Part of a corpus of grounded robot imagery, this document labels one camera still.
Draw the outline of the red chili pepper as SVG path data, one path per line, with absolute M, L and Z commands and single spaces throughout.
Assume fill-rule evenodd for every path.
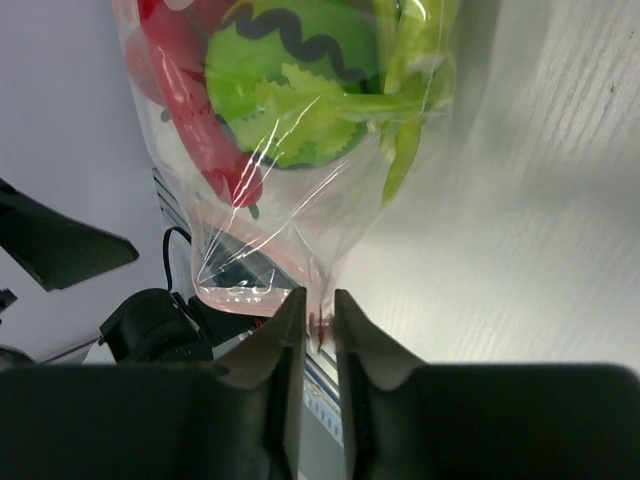
M 135 1 L 139 26 L 125 44 L 125 63 L 134 84 L 163 108 L 191 161 L 224 204 L 246 208 L 252 218 L 263 193 L 255 155 L 225 132 L 206 88 L 209 39 L 232 1 Z

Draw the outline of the green toy watermelon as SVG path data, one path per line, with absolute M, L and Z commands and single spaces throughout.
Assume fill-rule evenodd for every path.
M 372 16 L 367 1 L 236 2 L 205 63 L 211 105 L 236 144 L 283 170 L 356 148 L 368 127 L 333 102 L 380 91 Z

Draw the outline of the green celery bunch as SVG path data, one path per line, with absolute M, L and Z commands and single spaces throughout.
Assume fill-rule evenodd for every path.
M 456 62 L 449 46 L 457 1 L 375 1 L 379 94 L 327 90 L 334 116 L 380 130 L 380 151 L 390 156 L 381 202 L 400 190 L 420 144 L 427 116 L 453 97 Z

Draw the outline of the clear zip top bag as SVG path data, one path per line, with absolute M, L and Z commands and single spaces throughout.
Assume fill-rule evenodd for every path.
M 125 44 L 139 26 L 134 2 L 112 5 L 124 61 Z M 293 289 L 307 290 L 313 310 L 323 309 L 340 262 L 393 200 L 387 205 L 381 202 L 390 156 L 380 151 L 380 130 L 366 123 L 368 134 L 356 148 L 320 168 L 277 169 L 261 154 L 251 152 L 263 185 L 257 203 L 260 215 L 254 219 L 248 209 L 228 206 L 216 197 L 188 156 L 173 122 L 163 119 L 163 108 L 141 92 L 128 69 L 127 73 L 151 159 L 186 217 L 191 281 L 199 297 L 220 301 L 233 293 L 246 293 L 239 283 L 225 281 L 223 272 L 234 261 L 262 254 L 295 283 Z M 427 116 L 403 184 L 426 148 L 447 128 L 453 97 Z

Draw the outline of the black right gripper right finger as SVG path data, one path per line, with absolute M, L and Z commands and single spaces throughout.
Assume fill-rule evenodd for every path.
M 434 364 L 335 294 L 350 479 L 635 479 L 639 378 L 607 363 Z

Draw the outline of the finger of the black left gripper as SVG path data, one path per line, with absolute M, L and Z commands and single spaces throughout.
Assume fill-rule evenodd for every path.
M 128 239 L 56 212 L 6 181 L 1 182 L 1 247 L 47 292 L 139 258 Z

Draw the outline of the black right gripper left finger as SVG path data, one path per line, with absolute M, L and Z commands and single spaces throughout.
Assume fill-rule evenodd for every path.
M 1 373 L 5 479 L 293 479 L 306 292 L 211 362 L 19 364 Z

